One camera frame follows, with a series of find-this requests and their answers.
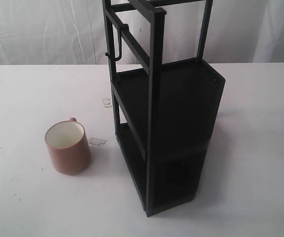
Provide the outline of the black metal shelf rack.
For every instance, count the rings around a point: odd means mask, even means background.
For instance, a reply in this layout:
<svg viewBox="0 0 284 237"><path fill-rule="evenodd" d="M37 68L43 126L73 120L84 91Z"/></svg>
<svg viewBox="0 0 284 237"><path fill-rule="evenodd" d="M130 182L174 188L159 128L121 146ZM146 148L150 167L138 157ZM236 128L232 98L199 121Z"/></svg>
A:
<svg viewBox="0 0 284 237"><path fill-rule="evenodd" d="M147 216L194 200L225 78L204 59L212 10L205 2L197 55L164 64L165 6L176 0L103 1L115 135Z"/></svg>

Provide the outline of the pink ceramic mug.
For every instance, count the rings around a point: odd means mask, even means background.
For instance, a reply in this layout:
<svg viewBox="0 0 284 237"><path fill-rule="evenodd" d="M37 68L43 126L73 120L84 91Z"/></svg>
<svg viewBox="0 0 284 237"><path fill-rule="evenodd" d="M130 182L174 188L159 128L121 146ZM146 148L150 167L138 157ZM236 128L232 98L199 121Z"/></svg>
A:
<svg viewBox="0 0 284 237"><path fill-rule="evenodd" d="M44 137L53 167L59 173L76 175L91 161L91 151L84 126L76 118L51 126Z"/></svg>

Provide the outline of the black metal hook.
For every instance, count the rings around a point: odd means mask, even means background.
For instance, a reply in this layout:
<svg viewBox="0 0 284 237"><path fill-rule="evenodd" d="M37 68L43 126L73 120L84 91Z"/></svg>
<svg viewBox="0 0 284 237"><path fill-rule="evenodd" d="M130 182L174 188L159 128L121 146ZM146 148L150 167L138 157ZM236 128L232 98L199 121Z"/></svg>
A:
<svg viewBox="0 0 284 237"><path fill-rule="evenodd" d="M121 24L118 28L117 28L117 42L118 42L118 50L119 50L119 54L117 57L111 57L110 54L108 54L107 52L105 53L105 56L107 56L109 59L113 59L115 62L121 60L122 58L122 32L124 30L129 30L129 26L128 24Z"/></svg>

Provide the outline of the white curtain backdrop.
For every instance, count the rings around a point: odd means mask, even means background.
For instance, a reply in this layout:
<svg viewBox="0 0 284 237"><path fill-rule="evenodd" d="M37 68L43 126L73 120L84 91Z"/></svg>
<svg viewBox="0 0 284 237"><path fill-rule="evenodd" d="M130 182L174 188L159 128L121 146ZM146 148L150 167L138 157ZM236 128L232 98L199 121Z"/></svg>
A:
<svg viewBox="0 0 284 237"><path fill-rule="evenodd" d="M163 61L196 55L205 3L166 6ZM0 65L106 64L100 0L0 0ZM284 62L284 0L215 0L203 58Z"/></svg>

